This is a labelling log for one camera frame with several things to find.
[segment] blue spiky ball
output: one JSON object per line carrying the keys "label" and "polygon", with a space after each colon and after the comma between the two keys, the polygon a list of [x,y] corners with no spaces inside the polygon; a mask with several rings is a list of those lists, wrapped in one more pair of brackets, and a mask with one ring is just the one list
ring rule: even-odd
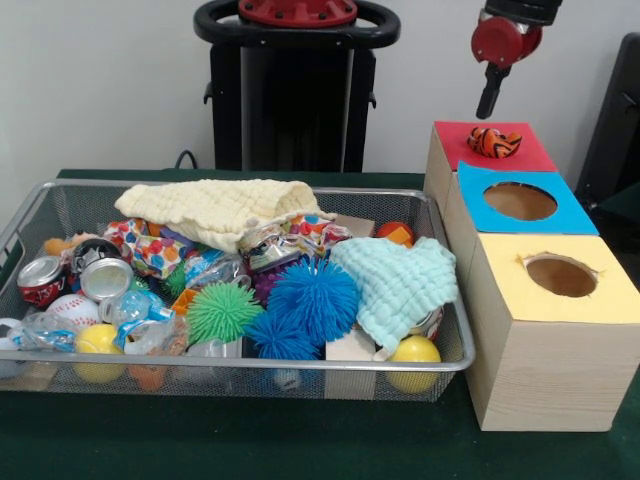
{"label": "blue spiky ball", "polygon": [[324,345],[351,331],[360,296],[341,267],[326,260],[303,260],[281,274],[269,297],[269,311]]}
{"label": "blue spiky ball", "polygon": [[318,350],[298,325],[270,310],[258,315],[246,333],[256,343],[260,358],[315,360],[318,356]]}

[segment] metal basket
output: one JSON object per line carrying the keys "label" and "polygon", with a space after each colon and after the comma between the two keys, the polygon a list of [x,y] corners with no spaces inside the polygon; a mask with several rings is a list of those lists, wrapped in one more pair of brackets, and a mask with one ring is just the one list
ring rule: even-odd
{"label": "metal basket", "polygon": [[[23,302],[16,277],[41,254],[51,237],[67,237],[77,230],[101,231],[124,217],[114,202],[131,182],[56,180],[35,188],[0,235],[0,317],[23,318]],[[421,192],[408,190],[317,188],[324,211],[369,218],[379,226],[402,221],[419,236],[435,237],[446,245],[438,210]],[[346,361],[279,361],[253,358],[204,358],[134,355],[67,354],[0,351],[0,377],[18,369],[13,378],[0,378],[0,390],[69,393],[147,393],[138,382],[140,370],[159,381],[160,395],[251,396],[288,398],[349,398],[435,401],[456,372],[467,368],[475,349],[462,301],[445,307],[436,345],[442,363]],[[101,371],[125,372],[109,383],[88,383],[74,364],[88,363]],[[403,373],[403,382],[424,381],[432,387],[419,394],[403,393],[388,381],[388,373]]]}

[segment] green spiky ball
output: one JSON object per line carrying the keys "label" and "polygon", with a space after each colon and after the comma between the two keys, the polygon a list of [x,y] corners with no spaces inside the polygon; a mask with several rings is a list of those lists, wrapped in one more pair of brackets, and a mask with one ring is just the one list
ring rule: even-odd
{"label": "green spiky ball", "polygon": [[138,292],[149,291],[149,284],[147,281],[142,278],[140,275],[134,275],[133,280],[131,281],[131,286],[129,290],[135,290]]}
{"label": "green spiky ball", "polygon": [[184,273],[185,261],[182,260],[176,268],[169,274],[162,284],[162,289],[171,295],[172,298],[178,298],[180,294],[187,288],[187,279]]}
{"label": "green spiky ball", "polygon": [[189,343],[216,338],[223,343],[233,342],[244,335],[245,327],[262,311],[253,293],[245,287],[229,283],[209,285],[189,306]]}

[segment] spiky ball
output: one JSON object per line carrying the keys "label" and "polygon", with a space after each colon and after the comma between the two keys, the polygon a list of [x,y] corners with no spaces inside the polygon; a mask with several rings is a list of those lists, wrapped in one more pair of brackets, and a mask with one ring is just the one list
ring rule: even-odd
{"label": "spiky ball", "polygon": [[149,284],[140,275],[134,275],[133,280],[131,281],[131,286],[129,287],[129,290],[136,290],[138,292],[148,292]]}
{"label": "spiky ball", "polygon": [[214,338],[224,343],[237,340],[262,311],[253,293],[245,287],[229,283],[209,285],[189,306],[189,343],[203,343]]}
{"label": "spiky ball", "polygon": [[171,298],[178,298],[180,294],[187,288],[187,279],[184,273],[185,261],[182,260],[176,268],[169,274],[162,284],[162,289],[171,295]]}
{"label": "spiky ball", "polygon": [[326,260],[303,260],[289,267],[269,296],[269,310],[299,326],[316,346],[351,331],[358,313],[355,282]]}
{"label": "spiky ball", "polygon": [[247,328],[247,335],[256,342],[260,358],[315,360],[318,355],[318,350],[298,325],[269,310],[256,317]]}

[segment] orange toy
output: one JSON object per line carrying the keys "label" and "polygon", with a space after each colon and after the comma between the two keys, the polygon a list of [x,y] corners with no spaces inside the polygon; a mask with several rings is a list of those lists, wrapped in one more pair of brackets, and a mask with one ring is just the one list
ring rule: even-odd
{"label": "orange toy", "polygon": [[389,222],[382,225],[376,233],[378,238],[387,238],[393,243],[411,248],[414,243],[413,230],[402,222]]}
{"label": "orange toy", "polygon": [[476,127],[471,130],[467,144],[471,150],[489,158],[507,158],[514,155],[520,148],[522,135],[512,132],[502,135],[495,128]]}
{"label": "orange toy", "polygon": [[[182,355],[187,349],[187,324],[184,320],[176,319],[176,330],[167,343],[163,349],[152,349],[149,355]],[[145,392],[160,390],[164,385],[167,370],[169,367],[162,365],[129,365],[129,374]]]}
{"label": "orange toy", "polygon": [[47,255],[52,255],[54,257],[59,257],[66,250],[74,249],[76,246],[80,245],[85,240],[90,240],[92,238],[98,238],[98,235],[94,235],[92,233],[84,233],[79,232],[76,233],[71,240],[65,242],[61,238],[50,238],[46,242],[44,242],[44,251]]}
{"label": "orange toy", "polygon": [[176,312],[178,315],[186,315],[187,310],[189,310],[189,305],[193,302],[193,297],[197,295],[198,292],[195,290],[186,289],[180,294],[178,299],[171,305],[171,310]]}

